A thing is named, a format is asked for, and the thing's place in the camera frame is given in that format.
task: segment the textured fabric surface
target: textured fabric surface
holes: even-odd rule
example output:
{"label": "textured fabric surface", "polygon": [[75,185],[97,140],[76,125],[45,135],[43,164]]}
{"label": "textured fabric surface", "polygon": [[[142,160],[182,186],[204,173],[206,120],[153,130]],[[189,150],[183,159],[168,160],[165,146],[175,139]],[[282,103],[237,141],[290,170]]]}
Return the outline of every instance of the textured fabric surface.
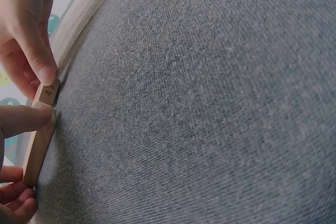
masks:
{"label": "textured fabric surface", "polygon": [[106,0],[37,223],[336,223],[335,0]]}

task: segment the printed pattern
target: printed pattern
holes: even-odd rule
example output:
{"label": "printed pattern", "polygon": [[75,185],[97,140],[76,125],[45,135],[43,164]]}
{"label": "printed pattern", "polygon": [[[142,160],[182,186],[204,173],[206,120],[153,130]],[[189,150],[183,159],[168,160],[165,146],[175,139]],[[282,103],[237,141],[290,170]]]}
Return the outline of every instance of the printed pattern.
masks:
{"label": "printed pattern", "polygon": [[[51,16],[48,23],[48,35],[51,36],[57,27],[59,20],[68,8],[71,0],[54,0]],[[0,105],[21,105],[26,104],[27,99],[10,81],[3,68],[0,66]],[[5,140],[5,162],[4,165],[13,165],[16,157],[16,146],[18,136]]]}

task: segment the hand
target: hand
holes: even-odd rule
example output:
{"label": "hand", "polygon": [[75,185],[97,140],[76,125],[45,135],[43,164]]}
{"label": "hand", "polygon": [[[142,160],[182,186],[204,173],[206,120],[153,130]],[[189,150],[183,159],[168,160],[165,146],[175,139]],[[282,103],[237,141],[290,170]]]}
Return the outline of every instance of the hand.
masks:
{"label": "hand", "polygon": [[[22,132],[42,128],[51,118],[51,108],[33,109],[27,106],[0,106],[0,164],[4,160],[4,139]],[[37,209],[35,192],[23,184],[20,167],[3,166],[0,183],[0,223],[26,224]]]}
{"label": "hand", "polygon": [[0,0],[0,63],[31,100],[40,82],[51,85],[57,66],[49,44],[54,0]]}

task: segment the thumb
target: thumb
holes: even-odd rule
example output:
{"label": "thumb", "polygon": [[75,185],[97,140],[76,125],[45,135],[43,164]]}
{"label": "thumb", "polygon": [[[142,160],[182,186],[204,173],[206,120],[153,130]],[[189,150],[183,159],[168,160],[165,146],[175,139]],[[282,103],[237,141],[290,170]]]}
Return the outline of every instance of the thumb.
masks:
{"label": "thumb", "polygon": [[11,32],[40,82],[51,85],[57,74],[57,65],[51,50],[40,37],[36,21],[31,18],[20,22]]}
{"label": "thumb", "polygon": [[4,138],[8,138],[23,132],[36,131],[50,121],[52,111],[50,107],[34,109],[24,105],[2,105],[0,106],[0,132]]}

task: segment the wooden frame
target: wooden frame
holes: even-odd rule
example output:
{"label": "wooden frame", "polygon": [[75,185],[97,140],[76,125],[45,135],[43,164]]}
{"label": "wooden frame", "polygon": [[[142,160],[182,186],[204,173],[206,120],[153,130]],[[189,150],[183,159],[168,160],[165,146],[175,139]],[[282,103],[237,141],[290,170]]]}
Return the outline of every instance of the wooden frame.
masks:
{"label": "wooden frame", "polygon": [[[58,27],[53,32],[50,45],[59,68],[59,75],[67,65],[67,60],[71,57],[69,55],[70,48],[103,1],[104,0],[74,0],[61,19]],[[32,106],[37,104],[53,106],[59,85],[60,81],[57,79],[53,85],[40,86]],[[23,181],[27,185],[34,187],[37,184],[38,176],[55,126],[56,115],[54,113],[51,121],[43,129],[30,134],[23,166]]]}

